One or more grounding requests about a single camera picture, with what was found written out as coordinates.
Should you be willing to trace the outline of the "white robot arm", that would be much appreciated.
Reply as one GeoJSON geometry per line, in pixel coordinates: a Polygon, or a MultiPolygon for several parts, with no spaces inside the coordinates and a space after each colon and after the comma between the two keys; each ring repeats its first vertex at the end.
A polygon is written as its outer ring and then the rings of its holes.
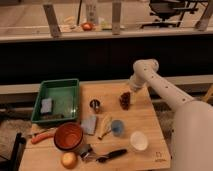
{"type": "Polygon", "coordinates": [[[174,112],[170,171],[213,171],[213,106],[197,100],[157,74],[155,59],[137,60],[129,86],[147,83],[174,112]]]}

